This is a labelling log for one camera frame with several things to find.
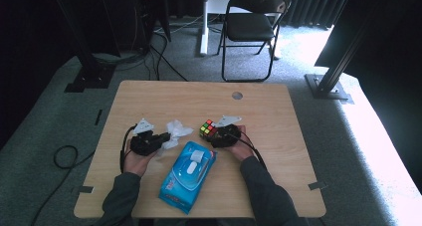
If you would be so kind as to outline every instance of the crumpled wipe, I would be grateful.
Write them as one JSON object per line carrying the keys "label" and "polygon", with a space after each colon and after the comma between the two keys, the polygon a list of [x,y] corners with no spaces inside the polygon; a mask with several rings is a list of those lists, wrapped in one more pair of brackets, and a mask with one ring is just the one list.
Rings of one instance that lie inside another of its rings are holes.
{"label": "crumpled wipe", "polygon": [[176,146],[179,138],[192,133],[193,128],[183,127],[182,122],[176,119],[167,124],[167,132],[170,133],[170,140],[162,144],[161,148],[164,149]]}

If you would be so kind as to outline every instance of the table top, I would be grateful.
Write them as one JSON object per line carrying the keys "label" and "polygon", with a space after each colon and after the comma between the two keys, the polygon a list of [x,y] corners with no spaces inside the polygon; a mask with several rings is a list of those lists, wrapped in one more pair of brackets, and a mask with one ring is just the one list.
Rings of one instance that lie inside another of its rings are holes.
{"label": "table top", "polygon": [[154,125],[154,133],[166,132],[166,124],[178,119],[194,132],[179,139],[174,148],[155,156],[140,181],[133,217],[254,217],[240,163],[224,149],[209,171],[195,205],[188,215],[158,198],[160,186],[187,141],[212,149],[199,137],[199,127],[222,115],[240,116],[246,134],[262,154],[275,182],[291,195],[298,214],[321,217],[325,206],[301,128],[284,85],[124,81],[117,90],[84,186],[75,215],[101,217],[102,204],[119,172],[119,151],[126,131],[142,118]]}

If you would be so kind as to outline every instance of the blue package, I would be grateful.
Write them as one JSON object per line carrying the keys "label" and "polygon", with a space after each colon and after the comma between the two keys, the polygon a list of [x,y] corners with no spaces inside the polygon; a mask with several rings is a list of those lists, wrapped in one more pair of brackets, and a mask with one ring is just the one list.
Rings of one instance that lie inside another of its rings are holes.
{"label": "blue package", "polygon": [[217,152],[189,141],[165,177],[159,198],[189,214]]}

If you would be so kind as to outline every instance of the person's left hand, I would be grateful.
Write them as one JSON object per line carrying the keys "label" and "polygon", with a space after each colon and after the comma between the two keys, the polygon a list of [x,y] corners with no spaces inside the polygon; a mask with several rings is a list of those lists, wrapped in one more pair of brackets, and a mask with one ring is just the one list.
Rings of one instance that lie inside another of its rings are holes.
{"label": "person's left hand", "polygon": [[151,153],[148,156],[143,156],[136,154],[135,152],[130,150],[130,139],[126,143],[126,152],[127,154],[124,160],[124,167],[123,172],[130,172],[139,175],[142,177],[146,171],[146,167],[148,166],[149,160],[157,153]]}

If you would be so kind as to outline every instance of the long-sleeved shirt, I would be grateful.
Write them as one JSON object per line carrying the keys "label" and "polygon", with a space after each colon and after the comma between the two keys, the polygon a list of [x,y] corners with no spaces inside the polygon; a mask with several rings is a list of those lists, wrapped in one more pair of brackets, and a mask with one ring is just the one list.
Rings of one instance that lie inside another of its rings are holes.
{"label": "long-sleeved shirt", "polygon": [[[289,193],[277,185],[255,156],[244,159],[240,171],[249,191],[252,210],[258,226],[308,226],[296,212]],[[140,177],[123,173],[115,178],[114,186],[103,203],[103,217],[96,226],[131,226],[131,211],[139,193]]]}

